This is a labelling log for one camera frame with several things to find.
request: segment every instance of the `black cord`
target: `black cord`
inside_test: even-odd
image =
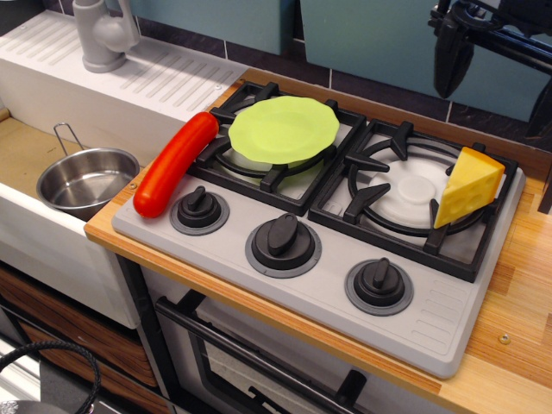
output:
[[[96,359],[94,356],[86,349],[80,347],[76,343],[64,342],[64,341],[42,341],[34,342],[23,347],[17,348],[11,351],[9,354],[6,354],[0,358],[0,373],[12,362],[18,360],[22,356],[29,354],[34,351],[42,351],[45,349],[62,349],[65,351],[72,351],[84,356],[90,363],[92,370],[94,371],[94,385],[86,401],[80,406],[76,414],[88,414],[90,412],[90,407],[94,400],[97,397],[97,394],[100,391],[100,386],[102,383],[102,378],[100,374],[100,368],[97,365]]]

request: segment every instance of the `blue wall panel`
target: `blue wall panel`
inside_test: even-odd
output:
[[[307,60],[389,85],[437,96],[436,0],[301,0]],[[526,121],[548,76],[476,47],[451,100]]]
[[[116,0],[107,0],[118,9]],[[132,0],[134,15],[269,53],[292,41],[295,0]]]

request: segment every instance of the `cheese wedge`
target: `cheese wedge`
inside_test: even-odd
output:
[[[492,203],[504,170],[491,157],[464,147],[442,193],[433,227],[438,229]]]

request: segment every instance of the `black oven handle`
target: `black oven handle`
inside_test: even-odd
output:
[[[195,294],[192,294],[192,302],[194,304],[190,306],[190,302],[186,304],[185,299],[186,297],[190,298],[190,293],[192,292]],[[155,309],[161,315],[168,317],[193,335],[211,343],[237,360],[278,381],[280,384],[287,386],[294,392],[320,405],[325,410],[329,410],[335,414],[361,414],[353,408],[353,404],[366,384],[367,380],[364,375],[352,370],[343,382],[337,395],[332,397],[328,393],[308,384],[294,373],[270,361],[254,349],[238,342],[233,337],[226,335],[196,317],[194,315],[195,308],[201,303],[201,300],[204,298],[203,295],[190,291],[186,297],[178,305],[172,303],[166,297],[162,297],[155,303]]]

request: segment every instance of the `gray faucet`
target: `gray faucet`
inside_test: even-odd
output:
[[[125,62],[125,52],[140,41],[129,0],[119,0],[122,17],[111,17],[105,0],[73,0],[83,63],[90,72],[111,72]]]

